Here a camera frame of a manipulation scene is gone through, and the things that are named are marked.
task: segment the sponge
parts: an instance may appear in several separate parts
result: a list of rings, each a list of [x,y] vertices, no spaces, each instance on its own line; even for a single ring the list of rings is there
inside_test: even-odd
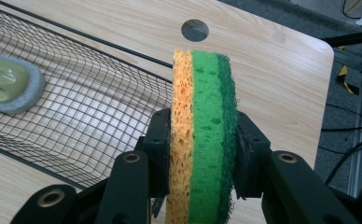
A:
[[[170,194],[166,223],[226,223],[237,110],[229,58],[174,53]]]
[[[44,89],[45,79],[37,67],[0,55],[0,112],[12,116],[30,109]]]

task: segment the cable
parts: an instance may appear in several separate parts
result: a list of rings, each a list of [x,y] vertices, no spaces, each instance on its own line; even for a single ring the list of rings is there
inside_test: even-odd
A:
[[[345,110],[345,111],[347,111],[347,112],[349,112],[349,113],[352,113],[352,114],[355,114],[355,115],[359,115],[359,116],[362,117],[362,114],[358,114],[357,112],[355,112],[355,111],[353,111],[353,110],[351,110],[351,109],[347,109],[347,108],[341,107],[341,106],[339,106],[339,105],[332,105],[332,104],[326,104],[326,105],[335,107],[335,108],[337,108],[337,109],[342,109],[342,110]]]
[[[360,143],[358,143],[357,145],[355,145],[355,147],[351,148],[349,151],[347,151],[347,153],[345,153],[343,155],[343,157],[341,157],[341,160],[338,161],[338,163],[336,164],[335,168],[332,170],[332,172],[329,174],[327,180],[326,180],[326,185],[328,185],[333,177],[335,176],[335,174],[338,172],[338,170],[341,168],[341,166],[343,165],[343,163],[356,151],[361,150],[362,149],[362,141]]]
[[[341,13],[343,13],[343,15],[344,15],[345,17],[350,18],[350,19],[356,19],[356,20],[361,19],[361,17],[351,17],[351,16],[347,15],[347,14],[344,12],[345,6],[346,6],[346,0],[343,0],[343,6],[342,6],[342,8],[341,8]]]
[[[326,147],[318,147],[318,148],[321,148],[321,149],[323,149],[325,151],[329,151],[329,152],[332,152],[332,153],[335,153],[335,154],[342,154],[342,155],[346,154],[345,152],[335,151],[335,150],[332,150],[332,149],[329,149],[329,148],[326,148]]]
[[[355,130],[362,130],[362,127],[356,128],[340,128],[340,129],[321,129],[321,132],[325,133],[341,133],[341,132],[351,132]]]

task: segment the green sponge layer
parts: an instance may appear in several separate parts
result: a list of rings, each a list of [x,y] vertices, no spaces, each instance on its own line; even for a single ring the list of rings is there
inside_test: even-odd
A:
[[[193,50],[193,140],[189,223],[226,223],[237,111],[229,59]]]

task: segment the wire grid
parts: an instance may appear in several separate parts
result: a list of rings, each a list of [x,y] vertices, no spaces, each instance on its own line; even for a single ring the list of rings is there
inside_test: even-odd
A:
[[[3,11],[0,54],[36,65],[46,80],[29,111],[0,113],[0,151],[80,188],[108,177],[171,104],[167,80]]]

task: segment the black mount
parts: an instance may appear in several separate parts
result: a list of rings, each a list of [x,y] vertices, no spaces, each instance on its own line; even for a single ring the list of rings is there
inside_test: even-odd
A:
[[[155,113],[146,137],[120,154],[109,178],[76,193],[53,185],[34,194],[12,223],[150,223],[169,193],[170,109]],[[239,112],[234,186],[238,199],[261,198],[268,223],[362,223],[357,199],[328,188],[304,159],[270,150],[270,141]],[[153,206],[150,199],[157,198]]]

